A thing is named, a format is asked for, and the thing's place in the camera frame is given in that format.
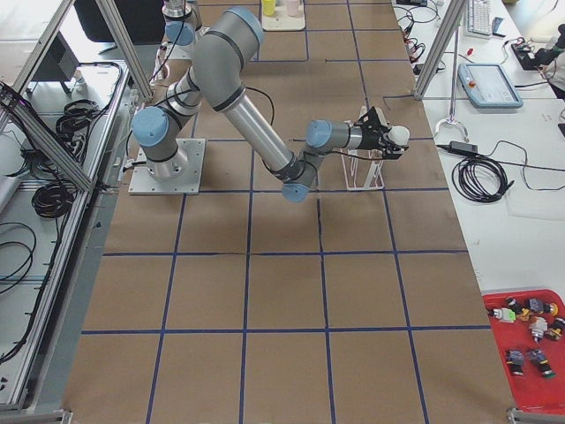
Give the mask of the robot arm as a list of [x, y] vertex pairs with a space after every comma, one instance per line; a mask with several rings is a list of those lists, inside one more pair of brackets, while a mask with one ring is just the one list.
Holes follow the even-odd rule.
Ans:
[[196, 41], [183, 78], [168, 87], [163, 99], [133, 117], [132, 133], [145, 156], [145, 173], [156, 184], [150, 193], [194, 174], [197, 153], [178, 135], [203, 101], [230, 121], [282, 181], [282, 195], [292, 202], [305, 200], [327, 155], [367, 150], [380, 160], [396, 160], [408, 149], [409, 130], [390, 125], [381, 110], [372, 107], [355, 122], [313, 120], [300, 152], [291, 151], [249, 99], [241, 80], [263, 41], [260, 22], [251, 11], [229, 8]]
[[182, 49], [192, 47], [206, 32], [197, 0], [164, 0], [162, 15], [167, 38]]

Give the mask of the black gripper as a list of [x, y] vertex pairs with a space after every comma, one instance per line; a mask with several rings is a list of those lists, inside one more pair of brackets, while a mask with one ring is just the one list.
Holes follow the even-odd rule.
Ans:
[[386, 131], [385, 126], [363, 125], [358, 118], [353, 128], [359, 130], [361, 134], [357, 148], [378, 149], [381, 160], [398, 160], [409, 149], [408, 145], [397, 146], [400, 141], [400, 130], [397, 125], [391, 126]]

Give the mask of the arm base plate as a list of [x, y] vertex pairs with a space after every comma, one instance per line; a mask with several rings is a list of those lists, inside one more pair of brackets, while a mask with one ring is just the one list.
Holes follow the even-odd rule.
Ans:
[[172, 42], [163, 42], [159, 48], [162, 60], [191, 60], [195, 43], [189, 45], [173, 45]]
[[137, 161], [144, 164], [133, 169], [129, 184], [131, 195], [198, 195], [202, 177], [206, 139], [177, 138], [178, 149], [167, 162], [152, 162], [143, 148]]

